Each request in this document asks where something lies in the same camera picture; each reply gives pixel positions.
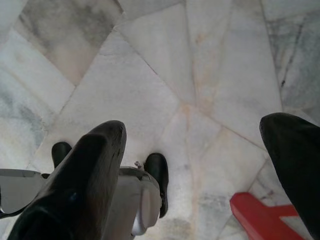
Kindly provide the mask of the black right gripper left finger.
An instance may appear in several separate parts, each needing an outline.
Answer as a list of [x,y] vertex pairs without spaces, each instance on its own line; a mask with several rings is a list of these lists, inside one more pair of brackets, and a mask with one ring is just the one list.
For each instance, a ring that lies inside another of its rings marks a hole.
[[19,215],[12,240],[100,240],[106,229],[127,140],[110,120],[83,135]]

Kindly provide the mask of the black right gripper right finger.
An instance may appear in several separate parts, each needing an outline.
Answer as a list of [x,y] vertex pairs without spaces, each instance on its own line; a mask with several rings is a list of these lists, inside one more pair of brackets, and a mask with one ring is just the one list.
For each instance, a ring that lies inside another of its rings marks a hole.
[[311,237],[320,238],[320,128],[283,112],[261,118],[259,130],[277,177]]

